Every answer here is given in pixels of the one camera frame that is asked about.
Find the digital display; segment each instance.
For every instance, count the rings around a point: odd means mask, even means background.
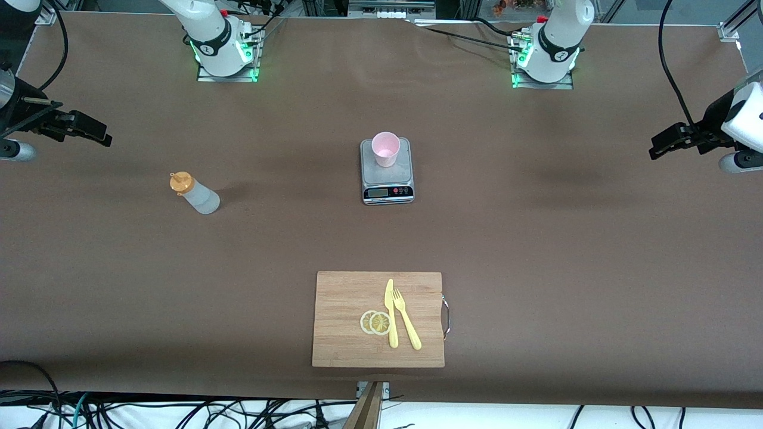
[[[387,189],[369,189],[369,198],[388,197],[389,191]]]

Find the metal handle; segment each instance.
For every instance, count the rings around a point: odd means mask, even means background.
[[[446,317],[448,319],[448,327],[445,329],[445,332],[443,332],[443,341],[448,338],[448,333],[450,332],[450,307],[448,306],[448,302],[445,300],[445,295],[443,295],[443,305],[445,306],[446,310]]]

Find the kitchen scale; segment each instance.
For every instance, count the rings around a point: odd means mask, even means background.
[[[391,167],[379,166],[371,140],[364,140],[360,144],[360,169],[363,204],[404,204],[414,200],[414,166],[408,139],[400,137],[400,152]]]

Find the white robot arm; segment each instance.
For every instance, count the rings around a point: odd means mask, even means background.
[[[198,62],[212,76],[238,73],[254,61],[252,25],[223,16],[214,0],[159,0],[182,23]],[[0,0],[0,32],[31,27],[40,14],[40,0]]]
[[[529,28],[531,46],[517,66],[538,82],[562,80],[575,66],[580,42],[594,16],[591,0],[557,0],[549,20]]]
[[[727,173],[749,173],[763,170],[763,88],[760,82],[742,87],[732,100],[731,109],[721,131],[748,149],[729,153],[718,166]]]
[[[732,147],[735,152],[720,159],[727,173],[763,170],[763,68],[745,77],[733,90],[718,98],[705,110],[692,129],[678,122],[652,137],[649,155],[653,160],[678,149],[696,147],[700,155],[717,147]]]
[[[252,25],[223,16],[214,0],[159,0],[178,17],[198,62],[213,76],[231,76],[254,61]]]

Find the translucent plastic bottle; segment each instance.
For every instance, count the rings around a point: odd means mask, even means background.
[[[202,215],[209,215],[220,207],[220,196],[185,171],[170,173],[169,186]]]

